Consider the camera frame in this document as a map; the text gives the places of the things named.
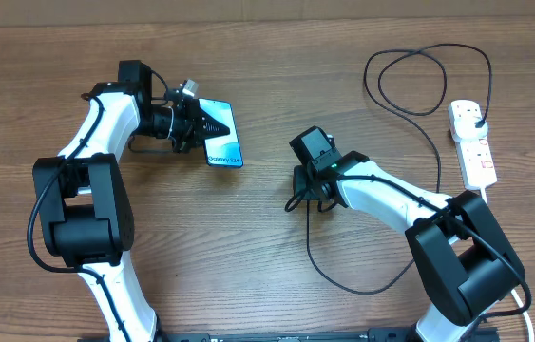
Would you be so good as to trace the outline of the Galaxy S24+ smartphone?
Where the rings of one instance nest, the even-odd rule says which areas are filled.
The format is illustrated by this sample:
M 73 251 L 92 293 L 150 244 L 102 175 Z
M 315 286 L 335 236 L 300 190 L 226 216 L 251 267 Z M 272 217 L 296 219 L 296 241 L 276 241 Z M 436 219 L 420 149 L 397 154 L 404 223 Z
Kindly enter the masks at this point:
M 241 168 L 243 159 L 232 106 L 223 101 L 199 99 L 199 108 L 207 164 Z

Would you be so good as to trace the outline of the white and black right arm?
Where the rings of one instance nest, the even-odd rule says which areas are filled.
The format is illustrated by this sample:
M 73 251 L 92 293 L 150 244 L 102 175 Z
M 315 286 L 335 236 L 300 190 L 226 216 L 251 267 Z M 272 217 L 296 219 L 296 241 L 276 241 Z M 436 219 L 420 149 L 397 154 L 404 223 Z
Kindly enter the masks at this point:
M 430 299 L 409 328 L 370 328 L 369 338 L 400 341 L 496 341 L 481 323 L 525 313 L 532 295 L 525 268 L 487 203 L 476 193 L 432 193 L 383 171 L 366 155 L 340 154 L 313 126 L 291 140 L 300 164 L 285 209 L 316 201 L 367 213 L 405 236 Z

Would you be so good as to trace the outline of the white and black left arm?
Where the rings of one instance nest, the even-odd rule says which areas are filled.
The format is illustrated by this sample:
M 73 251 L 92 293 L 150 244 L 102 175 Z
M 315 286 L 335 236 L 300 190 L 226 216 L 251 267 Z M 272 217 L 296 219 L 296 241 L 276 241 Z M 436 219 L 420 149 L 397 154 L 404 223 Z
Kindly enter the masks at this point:
M 76 274 L 86 283 L 109 341 L 167 338 L 131 260 L 135 223 L 119 167 L 124 150 L 146 136 L 169 140 L 175 154 L 200 147 L 213 167 L 243 165 L 233 107 L 198 97 L 190 79 L 155 97 L 157 75 L 139 60 L 121 61 L 116 81 L 83 94 L 89 110 L 71 142 L 32 169 L 29 254 L 44 270 Z

